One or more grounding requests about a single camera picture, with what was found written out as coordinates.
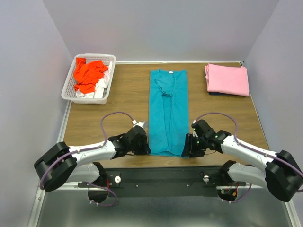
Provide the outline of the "teal polo shirt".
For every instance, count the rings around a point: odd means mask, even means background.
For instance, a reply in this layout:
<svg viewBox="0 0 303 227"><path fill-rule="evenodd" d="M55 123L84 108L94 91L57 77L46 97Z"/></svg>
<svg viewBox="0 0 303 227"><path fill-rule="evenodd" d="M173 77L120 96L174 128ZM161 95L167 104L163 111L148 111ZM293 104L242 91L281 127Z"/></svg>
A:
<svg viewBox="0 0 303 227"><path fill-rule="evenodd" d="M181 157L189 133L186 70L150 71L148 117L151 155Z"/></svg>

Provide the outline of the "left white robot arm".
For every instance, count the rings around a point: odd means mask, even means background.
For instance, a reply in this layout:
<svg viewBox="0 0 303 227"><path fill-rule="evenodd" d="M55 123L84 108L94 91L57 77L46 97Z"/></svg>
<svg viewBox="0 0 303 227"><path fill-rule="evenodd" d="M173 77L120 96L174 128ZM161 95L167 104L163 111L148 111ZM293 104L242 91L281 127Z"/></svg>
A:
<svg viewBox="0 0 303 227"><path fill-rule="evenodd" d="M52 192L69 182L77 167L98 160L124 157L129 152L136 156L151 153L147 133L138 124L127 133L111 136L100 143L67 146L64 141L58 142L34 163L34 169L40 178L39 187L46 192Z"/></svg>

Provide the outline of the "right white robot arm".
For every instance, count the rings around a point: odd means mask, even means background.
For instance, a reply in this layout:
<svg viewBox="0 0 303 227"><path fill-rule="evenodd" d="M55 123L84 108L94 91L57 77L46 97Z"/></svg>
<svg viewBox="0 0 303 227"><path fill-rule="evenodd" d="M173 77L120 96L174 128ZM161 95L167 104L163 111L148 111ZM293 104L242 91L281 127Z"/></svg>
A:
<svg viewBox="0 0 303 227"><path fill-rule="evenodd" d="M216 186L237 182L254 184L267 189L283 202L289 202L303 185L303 173L289 152L282 150L276 153L248 144L229 132L215 132L205 120L193 121L191 126L193 133L185 136L182 156L202 157L209 149L248 163L243 165L229 160L213 177L204 174L205 183L212 182Z"/></svg>

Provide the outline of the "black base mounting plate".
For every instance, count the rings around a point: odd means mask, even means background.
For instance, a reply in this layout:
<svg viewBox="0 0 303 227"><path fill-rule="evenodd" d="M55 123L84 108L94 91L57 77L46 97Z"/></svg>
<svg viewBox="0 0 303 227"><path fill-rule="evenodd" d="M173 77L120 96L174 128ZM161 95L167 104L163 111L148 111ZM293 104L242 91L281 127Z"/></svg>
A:
<svg viewBox="0 0 303 227"><path fill-rule="evenodd" d="M220 166L183 166L156 168L107 168L93 182L109 186L122 197L216 197L217 190L245 186L244 182L224 180L219 174Z"/></svg>

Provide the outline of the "folded dark navy shirt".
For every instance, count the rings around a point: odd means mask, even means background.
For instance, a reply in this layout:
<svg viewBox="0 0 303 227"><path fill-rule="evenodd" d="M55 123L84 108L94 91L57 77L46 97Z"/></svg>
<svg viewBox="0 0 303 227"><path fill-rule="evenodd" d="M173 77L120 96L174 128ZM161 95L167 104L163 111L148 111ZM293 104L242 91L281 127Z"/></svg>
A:
<svg viewBox="0 0 303 227"><path fill-rule="evenodd" d="M233 94L227 94L227 93L220 93L220 92L209 92L210 95L216 95L216 96L237 96Z"/></svg>

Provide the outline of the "white t shirt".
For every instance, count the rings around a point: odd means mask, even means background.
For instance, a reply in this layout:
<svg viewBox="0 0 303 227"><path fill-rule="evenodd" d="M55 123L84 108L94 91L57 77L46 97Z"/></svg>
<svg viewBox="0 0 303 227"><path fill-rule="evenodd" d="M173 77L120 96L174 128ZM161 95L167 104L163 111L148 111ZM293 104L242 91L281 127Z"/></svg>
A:
<svg viewBox="0 0 303 227"><path fill-rule="evenodd" d="M76 96L77 97L86 97L86 98L100 98L103 93L103 89L107 87L108 85L108 79L109 79L109 66L108 66L108 71L105 72L104 77L99 80L99 82L95 85L95 92L87 93L84 94L82 92L76 91Z"/></svg>

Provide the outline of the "white plastic laundry basket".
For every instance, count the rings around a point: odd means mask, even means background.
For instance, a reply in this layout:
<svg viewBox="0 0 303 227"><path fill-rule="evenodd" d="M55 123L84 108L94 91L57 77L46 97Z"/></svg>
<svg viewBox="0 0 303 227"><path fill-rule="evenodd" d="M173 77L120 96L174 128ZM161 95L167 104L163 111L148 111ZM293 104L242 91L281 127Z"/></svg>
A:
<svg viewBox="0 0 303 227"><path fill-rule="evenodd" d="M73 73L76 69L76 58L82 57L85 58L87 61L86 63L90 63L97 60L102 60L103 63L106 66L109 66L109 79L108 79L108 85L106 88L103 89L102 96L100 98L86 98L86 97L77 97L76 91L74 89L74 85L76 84L76 80L74 79ZM74 57L73 62L71 64L71 67L69 69L69 72L67 74L67 78L65 80L61 96L65 100L70 100L77 104L98 104L98 105L104 105L107 102L107 98L109 96L109 92L111 89L114 69L116 64L116 57L111 54L100 54L100 53L84 53L84 54L78 54Z"/></svg>

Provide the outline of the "folded pink t shirt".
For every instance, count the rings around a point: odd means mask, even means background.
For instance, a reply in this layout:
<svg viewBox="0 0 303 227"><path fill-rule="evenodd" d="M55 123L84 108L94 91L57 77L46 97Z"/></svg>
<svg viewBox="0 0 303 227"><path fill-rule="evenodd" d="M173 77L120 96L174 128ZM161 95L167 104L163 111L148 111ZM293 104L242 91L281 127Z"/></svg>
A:
<svg viewBox="0 0 303 227"><path fill-rule="evenodd" d="M206 89L209 93L249 96L247 69L215 64L205 66Z"/></svg>

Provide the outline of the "orange t shirt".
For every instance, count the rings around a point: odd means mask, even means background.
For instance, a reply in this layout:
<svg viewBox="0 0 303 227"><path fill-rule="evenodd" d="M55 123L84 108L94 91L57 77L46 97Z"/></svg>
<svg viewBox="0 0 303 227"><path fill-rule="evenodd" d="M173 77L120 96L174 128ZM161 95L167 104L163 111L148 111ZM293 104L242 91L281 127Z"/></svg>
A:
<svg viewBox="0 0 303 227"><path fill-rule="evenodd" d="M86 58L76 57L76 68L73 77L76 81L74 90L84 94L95 92L95 85L104 77L108 71L102 60L87 63Z"/></svg>

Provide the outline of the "aluminium frame rail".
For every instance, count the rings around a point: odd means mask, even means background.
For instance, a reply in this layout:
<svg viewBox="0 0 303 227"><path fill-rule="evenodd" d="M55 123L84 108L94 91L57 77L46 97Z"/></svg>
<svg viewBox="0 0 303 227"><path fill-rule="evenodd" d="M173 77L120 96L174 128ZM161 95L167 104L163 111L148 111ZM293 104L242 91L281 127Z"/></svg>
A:
<svg viewBox="0 0 303 227"><path fill-rule="evenodd" d="M57 142L34 163L40 189L52 192L66 183L80 182L88 187L91 204L107 207L106 199L111 197L112 205L117 205L116 190L121 178L110 176L100 160L112 160L129 153L135 156L151 153L144 122L132 120L132 124L127 133L106 137L95 144L68 146L63 141ZM186 134L182 141L183 157L202 157L209 149L246 161L245 165L227 161L214 175L202 171L200 177L206 186L236 188L243 182L265 188L283 202L289 202L303 191L303 173L289 152L264 150L238 139L236 133L214 131L203 116L194 119L191 127L193 133Z"/></svg>

